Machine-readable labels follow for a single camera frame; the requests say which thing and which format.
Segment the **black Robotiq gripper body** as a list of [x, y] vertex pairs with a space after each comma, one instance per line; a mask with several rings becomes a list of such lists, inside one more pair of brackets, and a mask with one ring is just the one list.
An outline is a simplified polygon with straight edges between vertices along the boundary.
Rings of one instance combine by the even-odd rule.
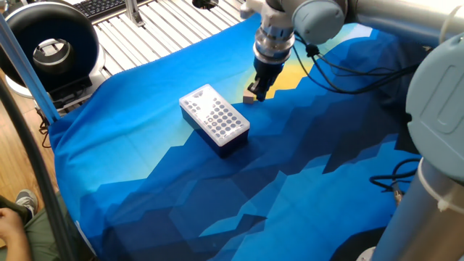
[[276, 81], [276, 78], [283, 70], [283, 66], [285, 65], [285, 62], [280, 62], [277, 64], [269, 64], [255, 57], [253, 65], [254, 65], [254, 69], [256, 72], [255, 77], [254, 77], [254, 83], [262, 79], [264, 80], [271, 79], [272, 84], [274, 84], [274, 82]]

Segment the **person's left hand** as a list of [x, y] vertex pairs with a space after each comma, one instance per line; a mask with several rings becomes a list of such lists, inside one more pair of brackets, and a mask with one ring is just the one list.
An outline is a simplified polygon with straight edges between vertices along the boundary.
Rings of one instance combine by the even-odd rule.
[[9, 244], [25, 236], [20, 216], [13, 210], [1, 208], [1, 239]]

